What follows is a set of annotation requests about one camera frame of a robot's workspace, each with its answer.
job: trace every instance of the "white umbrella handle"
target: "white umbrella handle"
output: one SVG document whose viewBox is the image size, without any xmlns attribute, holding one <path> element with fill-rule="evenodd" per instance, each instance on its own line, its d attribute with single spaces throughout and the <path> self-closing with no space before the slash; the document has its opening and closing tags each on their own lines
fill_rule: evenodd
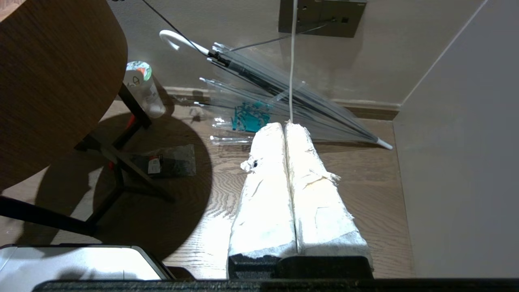
<svg viewBox="0 0 519 292">
<path fill-rule="evenodd" d="M 194 42 L 189 42 L 185 37 L 177 34 L 176 32 L 172 32 L 172 31 L 168 31 L 168 30 L 163 30 L 163 31 L 160 31 L 159 32 L 159 36 L 160 36 L 160 39 L 165 42 L 167 45 L 169 45 L 170 47 L 172 47 L 174 50 L 179 50 L 180 46 L 178 46 L 177 44 L 175 44 L 174 42 L 172 42 L 170 39 L 173 38 L 193 49 L 198 49 L 200 52 L 202 52 L 202 54 L 208 56 L 209 55 L 209 50 L 194 43 Z"/>
</svg>

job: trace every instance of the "electrical outlet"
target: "electrical outlet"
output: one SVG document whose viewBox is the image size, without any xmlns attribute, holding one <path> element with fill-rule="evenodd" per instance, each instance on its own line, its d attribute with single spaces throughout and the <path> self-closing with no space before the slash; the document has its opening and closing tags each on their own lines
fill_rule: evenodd
<svg viewBox="0 0 519 292">
<path fill-rule="evenodd" d="M 279 32 L 292 31 L 292 0 L 280 0 Z M 298 0 L 296 32 L 354 37 L 366 7 L 366 0 Z"/>
</svg>

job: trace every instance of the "teal object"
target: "teal object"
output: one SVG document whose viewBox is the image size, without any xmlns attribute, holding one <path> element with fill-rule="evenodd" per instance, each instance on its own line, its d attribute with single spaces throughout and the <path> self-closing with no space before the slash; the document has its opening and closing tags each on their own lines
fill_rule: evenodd
<svg viewBox="0 0 519 292">
<path fill-rule="evenodd" d="M 270 121 L 271 105 L 244 101 L 234 107 L 233 130 L 257 132 Z"/>
</svg>

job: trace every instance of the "white cable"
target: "white cable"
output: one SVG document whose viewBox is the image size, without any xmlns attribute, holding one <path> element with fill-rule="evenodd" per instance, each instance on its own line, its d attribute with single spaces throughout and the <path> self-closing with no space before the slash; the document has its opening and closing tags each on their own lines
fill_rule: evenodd
<svg viewBox="0 0 519 292">
<path fill-rule="evenodd" d="M 289 81 L 289 110 L 290 121 L 294 122 L 294 113 L 292 111 L 292 82 L 294 79 L 294 53 L 295 53 L 295 27 L 297 24 L 297 0 L 294 0 L 294 7 L 292 11 L 292 43 L 290 46 L 290 81 Z"/>
</svg>

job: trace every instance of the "white wall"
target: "white wall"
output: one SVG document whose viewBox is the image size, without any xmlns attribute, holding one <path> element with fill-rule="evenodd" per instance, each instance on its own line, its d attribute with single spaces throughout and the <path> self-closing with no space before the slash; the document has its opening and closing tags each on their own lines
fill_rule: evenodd
<svg viewBox="0 0 519 292">
<path fill-rule="evenodd" d="M 418 277 L 519 276 L 518 16 L 489 0 L 394 120 Z"/>
<path fill-rule="evenodd" d="M 148 0 L 194 42 L 230 46 L 276 38 L 279 0 Z M 149 62 L 163 86 L 204 88 L 213 67 L 189 49 L 173 52 L 169 29 L 140 0 L 108 0 L 129 58 Z M 355 38 L 297 37 L 296 76 L 337 100 L 400 104 L 481 0 L 368 0 Z M 256 47 L 285 69 L 290 40 Z"/>
</svg>

